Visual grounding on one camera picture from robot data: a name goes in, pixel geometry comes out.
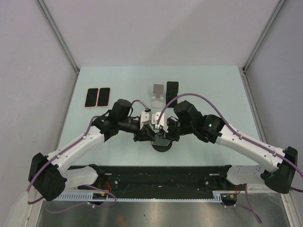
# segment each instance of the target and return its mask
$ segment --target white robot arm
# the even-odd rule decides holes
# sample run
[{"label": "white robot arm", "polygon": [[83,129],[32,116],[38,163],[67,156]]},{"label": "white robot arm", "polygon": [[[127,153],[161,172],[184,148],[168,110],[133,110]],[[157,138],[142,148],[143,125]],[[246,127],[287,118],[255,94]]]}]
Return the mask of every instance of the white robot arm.
[{"label": "white robot arm", "polygon": [[[126,100],[119,99],[109,111],[108,116],[96,117],[87,131],[65,147],[43,156],[41,153],[35,155],[29,173],[29,182],[47,200],[51,201],[58,197],[64,189],[81,185],[91,185],[98,177],[104,174],[99,166],[89,165],[85,168],[69,170],[71,165],[80,157],[85,155],[95,146],[106,142],[112,136],[118,134],[119,130],[134,134],[134,141],[152,141],[156,150],[165,151],[171,147],[173,141],[178,141],[181,135],[194,134],[203,142],[216,143],[231,148],[255,162],[259,163],[265,171],[259,174],[258,179],[279,192],[288,193],[295,170],[285,163],[280,157],[290,159],[295,165],[297,151],[293,148],[283,150],[251,138],[242,132],[229,127],[221,118],[214,115],[202,116],[196,108],[187,101],[175,106],[174,112],[178,119],[175,121],[163,116],[158,122],[160,113],[142,112],[139,120],[129,117],[128,113],[132,104]],[[258,144],[269,147],[274,154],[243,140],[249,138]],[[234,184],[247,183],[247,178],[239,177],[241,167],[233,166],[227,174],[227,179]]]}]

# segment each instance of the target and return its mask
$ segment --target light blue table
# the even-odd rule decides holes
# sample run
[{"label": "light blue table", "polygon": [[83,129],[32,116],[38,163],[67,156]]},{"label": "light blue table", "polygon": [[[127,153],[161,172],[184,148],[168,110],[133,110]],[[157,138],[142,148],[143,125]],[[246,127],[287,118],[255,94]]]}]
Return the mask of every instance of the light blue table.
[{"label": "light blue table", "polygon": [[[120,98],[143,100],[152,105],[153,84],[179,82],[179,94],[198,93],[217,106],[236,128],[258,138],[241,76],[237,66],[173,66],[173,67],[82,67],[71,100],[59,147],[64,146],[87,128],[92,116],[101,115]],[[110,87],[109,108],[84,108],[86,92],[92,87]],[[202,99],[183,97],[194,104],[202,114],[215,114]],[[133,116],[143,110],[134,105]],[[161,109],[152,108],[153,112]],[[173,109],[167,114],[175,116]],[[194,135],[181,137],[172,148],[160,153],[150,142],[133,142],[133,135],[119,132],[105,144],[83,156],[76,165],[117,166],[221,166],[256,165],[243,155],[219,145],[203,143]]]}]

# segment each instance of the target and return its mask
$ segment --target cable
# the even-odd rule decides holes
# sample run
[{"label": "cable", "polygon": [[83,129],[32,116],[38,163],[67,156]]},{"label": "cable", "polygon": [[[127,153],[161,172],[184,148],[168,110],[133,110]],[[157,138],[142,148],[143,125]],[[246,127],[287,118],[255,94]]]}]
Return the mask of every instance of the cable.
[{"label": "cable", "polygon": [[240,188],[239,186],[236,185],[236,189],[239,191],[239,192],[237,192],[237,195],[239,195],[240,192],[241,192],[241,188]]},{"label": "cable", "polygon": [[131,113],[129,114],[129,117],[133,114],[134,109],[131,107]]},{"label": "cable", "polygon": [[255,216],[255,218],[256,218],[256,220],[258,221],[258,223],[259,223],[259,224],[262,224],[262,221],[261,221],[260,217],[255,213],[254,209],[253,209],[252,206],[251,206],[250,199],[249,199],[248,193],[247,193],[247,184],[245,184],[245,195],[246,195],[246,199],[247,199],[248,205],[250,206],[251,212],[252,212],[253,215]]},{"label": "cable", "polygon": [[251,211],[251,212],[253,213],[255,219],[257,220],[257,222],[258,222],[259,224],[262,224],[261,218],[259,217],[258,214],[256,214],[256,212],[254,211],[254,209],[253,209],[252,206],[251,206],[250,199],[249,199],[248,193],[247,193],[247,184],[245,184],[245,195],[246,195],[246,199],[247,199],[247,202],[248,202],[248,204],[249,204],[250,207],[247,207],[247,206],[244,206],[244,205],[238,205],[238,204],[231,205],[231,206],[226,206],[226,205],[224,204],[223,201],[222,201],[222,205],[223,205],[225,208],[241,207],[241,208],[247,209],[247,210],[249,210],[249,211]]},{"label": "cable", "polygon": [[[157,124],[159,124],[160,120],[161,120],[161,117],[163,116],[165,110],[169,107],[170,104],[172,104],[175,100],[177,100],[178,98],[181,98],[181,97],[184,97],[184,96],[196,96],[196,97],[199,97],[203,100],[205,100],[217,113],[218,115],[222,118],[222,120],[224,121],[224,123],[226,124],[226,126],[235,134],[237,135],[239,138],[241,137],[240,133],[238,133],[235,129],[233,129],[229,123],[227,122],[227,120],[224,118],[224,116],[221,114],[221,112],[217,109],[217,107],[214,106],[214,104],[211,103],[211,101],[209,101],[207,98],[201,96],[201,95],[198,95],[198,94],[195,94],[195,93],[185,93],[185,94],[181,94],[179,96],[176,96],[174,97],[171,101],[169,101],[166,106],[163,108],[162,112],[160,113],[160,116],[158,118],[158,121],[157,121]],[[287,162],[292,168],[294,168],[300,175],[301,177],[303,178],[303,172],[294,164],[292,163],[290,160],[288,160],[287,158],[283,157],[282,155],[274,152],[273,150],[263,146],[262,144],[259,144],[245,136],[242,137],[243,140],[246,140],[247,142],[259,147],[259,148],[262,148],[266,151],[268,151],[269,153],[273,154],[274,156],[277,156],[278,158],[282,159],[283,161]]]},{"label": "cable", "polygon": [[[90,127],[91,127],[91,124],[92,122],[94,121],[95,118],[97,117],[100,117],[100,116],[94,116],[91,118],[90,122],[89,122],[89,126],[88,128],[86,129],[85,133],[83,134],[83,136],[86,136],[88,133],[89,133],[89,130],[90,130]],[[73,148],[74,146],[76,146],[78,143],[80,143],[82,140],[83,140],[83,136],[81,136],[78,140],[76,140],[74,143],[72,143],[71,145],[69,145],[68,147],[66,147],[65,149],[63,149],[62,151],[60,151],[57,155],[55,155],[53,158],[51,158],[48,162],[46,162],[39,170],[38,172],[35,174],[35,176],[33,177],[33,179],[30,181],[28,187],[27,187],[27,190],[26,192],[29,192],[29,190],[31,189],[31,187],[33,186],[33,183],[35,182],[35,180],[37,179],[37,177],[42,173],[43,170],[45,170],[45,168],[50,164],[52,163],[58,155],[62,155],[64,154],[66,151],[68,151],[69,149]],[[32,201],[32,202],[27,202],[28,204],[35,204],[36,202],[39,202],[40,200],[42,199],[39,198],[38,200],[36,201]]]},{"label": "cable", "polygon": [[174,117],[174,116],[171,116],[171,117],[169,117],[168,119],[172,119],[172,118],[174,118],[176,121],[179,120],[178,118],[176,118],[176,117]]},{"label": "cable", "polygon": [[113,197],[115,201],[112,202],[111,204],[108,204],[108,205],[97,205],[97,204],[93,204],[93,203],[90,203],[90,202],[81,202],[81,203],[77,203],[77,204],[75,204],[75,205],[73,205],[73,206],[71,206],[69,208],[66,208],[66,209],[63,209],[63,210],[59,210],[59,211],[52,211],[52,210],[49,210],[47,207],[45,207],[45,210],[47,212],[51,213],[51,214],[61,214],[61,213],[64,213],[66,211],[69,211],[69,210],[71,210],[71,209],[73,209],[73,208],[75,208],[77,206],[81,206],[81,205],[92,205],[93,208],[94,207],[103,207],[103,208],[106,208],[106,207],[112,207],[112,206],[114,206],[117,203],[117,198],[112,193],[110,193],[108,191],[105,191],[105,190],[102,190],[102,189],[99,189],[99,188],[96,188],[96,187],[94,187],[92,185],[85,185],[85,186],[87,186],[89,188],[92,188],[92,189],[95,189],[95,190],[98,190],[98,191],[101,191],[101,192],[104,192],[104,193],[110,195],[111,197]]},{"label": "cable", "polygon": [[28,205],[33,205],[33,204],[35,204],[35,203],[41,201],[42,199],[44,199],[44,198],[43,198],[43,197],[40,197],[39,199],[37,199],[37,200],[35,200],[35,201],[32,201],[32,202],[27,201],[27,203],[28,203]]},{"label": "cable", "polygon": [[221,197],[233,197],[233,196],[239,195],[240,192],[241,192],[240,187],[236,185],[236,193],[234,193],[234,194],[229,194],[229,195],[221,195]]},{"label": "cable", "polygon": [[112,192],[112,187],[110,186],[108,181],[104,182],[107,185],[107,188],[109,189],[109,192]]},{"label": "cable", "polygon": [[296,192],[301,192],[301,193],[303,193],[303,190],[301,190],[301,189],[297,189],[297,188],[294,188],[294,187],[290,187],[290,189],[292,189],[292,190],[294,190],[294,191],[296,191]]},{"label": "cable", "polygon": [[141,101],[140,99],[135,99],[134,101],[132,101],[132,105],[134,103],[137,103],[137,102],[141,103],[144,106],[145,110],[149,110],[149,107],[143,101]]}]

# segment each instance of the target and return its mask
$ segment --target metal frame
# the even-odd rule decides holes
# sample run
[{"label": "metal frame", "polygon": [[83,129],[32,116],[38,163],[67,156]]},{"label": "metal frame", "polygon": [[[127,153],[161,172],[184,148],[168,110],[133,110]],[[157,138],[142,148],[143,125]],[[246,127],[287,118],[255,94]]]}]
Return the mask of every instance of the metal frame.
[{"label": "metal frame", "polygon": [[77,76],[75,78],[75,81],[73,82],[73,85],[72,85],[73,87],[72,87],[72,90],[71,90],[71,94],[70,94],[70,97],[69,97],[69,101],[68,101],[67,107],[66,107],[66,109],[64,111],[64,118],[62,120],[62,124],[61,124],[60,130],[59,130],[59,133],[58,133],[58,138],[57,138],[57,142],[56,142],[54,150],[57,150],[58,147],[59,147],[59,143],[60,143],[60,139],[61,139],[61,136],[62,136],[64,125],[65,125],[67,113],[68,113],[68,110],[69,110],[69,108],[71,106],[72,96],[74,95],[74,91],[75,91],[76,84],[77,84],[77,81],[78,81],[78,75],[79,74],[77,74]]},{"label": "metal frame", "polygon": [[[31,196],[32,197],[31,201],[38,199],[40,196],[39,193],[37,193],[36,191],[33,191],[32,195],[33,196]],[[27,224],[25,225],[26,227],[37,226],[42,205],[43,205],[43,200],[31,206],[30,215],[27,218]]]},{"label": "metal frame", "polygon": [[69,48],[66,45],[66,42],[64,41],[61,32],[59,31],[58,26],[56,25],[50,11],[48,10],[44,0],[35,0],[38,7],[40,8],[43,16],[45,17],[47,23],[50,26],[51,31],[53,32],[55,38],[57,39],[59,45],[61,46],[64,54],[66,55],[67,59],[69,60],[71,67],[74,69],[75,73],[78,74],[79,73],[79,68],[73,58],[73,56],[71,55],[71,51],[69,50]]},{"label": "metal frame", "polygon": [[257,109],[256,101],[253,97],[253,94],[252,94],[252,91],[251,91],[250,84],[248,82],[246,73],[244,72],[243,69],[240,69],[240,68],[239,68],[239,71],[240,71],[240,74],[241,74],[241,79],[242,79],[242,82],[243,82],[243,85],[244,85],[244,89],[245,89],[245,92],[246,92],[248,103],[250,105],[252,116],[253,116],[253,119],[255,121],[255,125],[256,125],[256,128],[257,128],[259,138],[262,142],[268,144],[268,140],[266,138],[264,128],[263,128],[263,125],[262,125],[262,122],[261,122],[261,118],[260,118],[260,115],[259,115],[259,112],[258,112],[258,109]]},{"label": "metal frame", "polygon": [[286,2],[287,2],[287,0],[280,0],[276,4],[276,7],[275,7],[274,11],[272,12],[272,14],[270,15],[263,31],[261,32],[261,35],[260,35],[257,43],[255,44],[254,48],[252,49],[252,52],[250,53],[247,61],[245,62],[245,65],[244,65],[244,71],[245,72],[249,68],[249,66],[251,64],[251,61],[256,56],[258,50],[260,49],[261,45],[263,44],[263,42],[264,42],[265,38],[267,37],[271,27],[273,26],[274,22],[276,21],[278,15],[280,14],[280,12],[282,10],[282,7],[285,5]]}]

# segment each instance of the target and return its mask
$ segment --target smartphone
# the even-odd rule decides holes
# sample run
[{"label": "smartphone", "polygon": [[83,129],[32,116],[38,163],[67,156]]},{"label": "smartphone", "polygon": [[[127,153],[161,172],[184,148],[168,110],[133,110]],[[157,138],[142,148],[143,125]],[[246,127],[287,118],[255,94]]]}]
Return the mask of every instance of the smartphone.
[{"label": "smartphone", "polygon": [[[179,92],[179,82],[177,81],[167,81],[166,83],[166,105],[178,95]],[[178,100],[175,100],[169,105],[168,108],[174,108],[178,104]]]},{"label": "smartphone", "polygon": [[87,90],[85,107],[96,107],[99,88],[90,88]]},{"label": "smartphone", "polygon": [[102,87],[99,90],[98,95],[98,107],[108,107],[109,105],[109,96],[110,96],[110,88],[109,87]]}]

